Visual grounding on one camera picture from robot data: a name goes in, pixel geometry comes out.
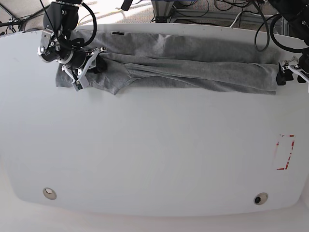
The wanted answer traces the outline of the grey T-shirt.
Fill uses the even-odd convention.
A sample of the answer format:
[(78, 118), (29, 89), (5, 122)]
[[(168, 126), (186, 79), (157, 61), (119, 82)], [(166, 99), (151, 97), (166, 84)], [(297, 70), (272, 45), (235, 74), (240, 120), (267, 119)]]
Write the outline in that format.
[(132, 87), (203, 88), (275, 95), (278, 50), (258, 52), (248, 43), (157, 33), (97, 33), (103, 68), (87, 71), (93, 88), (117, 94)]

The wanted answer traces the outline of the red tape rectangle marker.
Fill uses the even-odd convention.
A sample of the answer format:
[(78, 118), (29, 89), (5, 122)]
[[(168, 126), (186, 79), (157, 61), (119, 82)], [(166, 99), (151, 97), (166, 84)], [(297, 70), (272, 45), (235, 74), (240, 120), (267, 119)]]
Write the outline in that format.
[(295, 135), (280, 134), (276, 143), (273, 166), (275, 170), (287, 170), (295, 144)]

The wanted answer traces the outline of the black tripod legs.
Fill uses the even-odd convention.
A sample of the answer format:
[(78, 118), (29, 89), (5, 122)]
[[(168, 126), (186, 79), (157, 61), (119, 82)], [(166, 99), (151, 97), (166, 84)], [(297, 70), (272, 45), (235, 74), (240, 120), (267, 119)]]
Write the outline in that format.
[(30, 29), (43, 29), (43, 6), (50, 0), (0, 0), (0, 23), (21, 22), (21, 25), (2, 26), (0, 32), (13, 33)]

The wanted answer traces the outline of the right table grommet hole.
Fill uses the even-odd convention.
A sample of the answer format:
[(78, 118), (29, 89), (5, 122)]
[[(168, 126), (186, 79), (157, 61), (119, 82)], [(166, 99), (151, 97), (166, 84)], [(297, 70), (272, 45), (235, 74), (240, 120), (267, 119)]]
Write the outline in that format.
[(255, 196), (253, 202), (255, 205), (263, 205), (267, 200), (268, 200), (268, 194), (262, 192)]

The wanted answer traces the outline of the table grommet hole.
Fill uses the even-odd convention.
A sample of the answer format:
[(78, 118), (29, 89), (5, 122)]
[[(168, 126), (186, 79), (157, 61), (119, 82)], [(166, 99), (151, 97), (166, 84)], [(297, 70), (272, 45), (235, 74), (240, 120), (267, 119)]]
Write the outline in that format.
[(255, 205), (263, 205), (267, 200), (268, 200), (268, 194), (262, 192), (255, 196), (253, 202)]
[(55, 200), (57, 197), (56, 192), (51, 188), (44, 188), (42, 192), (43, 195), (49, 200)]

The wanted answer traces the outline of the left table grommet hole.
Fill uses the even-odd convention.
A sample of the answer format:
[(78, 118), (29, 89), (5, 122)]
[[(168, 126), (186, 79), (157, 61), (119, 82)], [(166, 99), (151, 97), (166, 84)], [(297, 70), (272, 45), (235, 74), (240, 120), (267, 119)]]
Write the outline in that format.
[(55, 200), (57, 197), (56, 192), (51, 188), (44, 188), (42, 192), (43, 195), (49, 200)]

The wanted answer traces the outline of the aluminium frame stand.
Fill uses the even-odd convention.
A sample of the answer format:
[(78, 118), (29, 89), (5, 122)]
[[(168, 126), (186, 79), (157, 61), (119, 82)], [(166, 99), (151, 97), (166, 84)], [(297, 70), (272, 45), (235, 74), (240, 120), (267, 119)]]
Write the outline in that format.
[(175, 0), (152, 0), (154, 21), (156, 23), (173, 23), (176, 19), (173, 16)]

